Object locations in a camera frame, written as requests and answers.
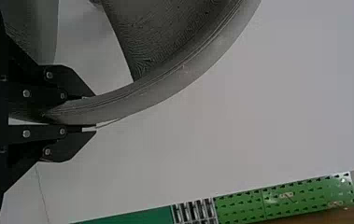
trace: bolt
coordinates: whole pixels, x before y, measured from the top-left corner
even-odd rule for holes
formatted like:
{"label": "bolt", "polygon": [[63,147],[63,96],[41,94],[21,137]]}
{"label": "bolt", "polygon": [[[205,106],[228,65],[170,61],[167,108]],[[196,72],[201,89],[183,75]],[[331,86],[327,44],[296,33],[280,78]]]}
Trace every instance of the bolt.
{"label": "bolt", "polygon": [[54,75],[51,72],[46,73],[46,78],[52,79],[53,77],[54,77]]}
{"label": "bolt", "polygon": [[7,146],[0,147],[0,154],[7,153]]}
{"label": "bolt", "polygon": [[31,92],[28,91],[28,90],[24,90],[24,91],[22,92],[22,95],[23,95],[25,98],[28,98],[28,97],[31,97]]}
{"label": "bolt", "polygon": [[49,156],[49,155],[51,154],[51,149],[48,148],[48,147],[46,147],[45,149],[43,149],[43,154],[44,154],[45,156]]}
{"label": "bolt", "polygon": [[65,134],[65,129],[60,129],[60,135],[64,135]]}
{"label": "bolt", "polygon": [[29,130],[24,130],[22,132],[22,137],[29,138],[31,136],[31,132]]}

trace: white table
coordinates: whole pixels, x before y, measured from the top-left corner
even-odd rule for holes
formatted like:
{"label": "white table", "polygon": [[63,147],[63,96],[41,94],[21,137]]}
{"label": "white table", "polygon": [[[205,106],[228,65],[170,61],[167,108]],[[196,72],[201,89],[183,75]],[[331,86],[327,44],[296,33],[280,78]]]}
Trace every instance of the white table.
{"label": "white table", "polygon": [[[96,93],[131,82],[105,14],[60,3],[57,62]],[[354,1],[263,0],[232,48],[171,99],[38,171],[64,224],[354,170]]]}

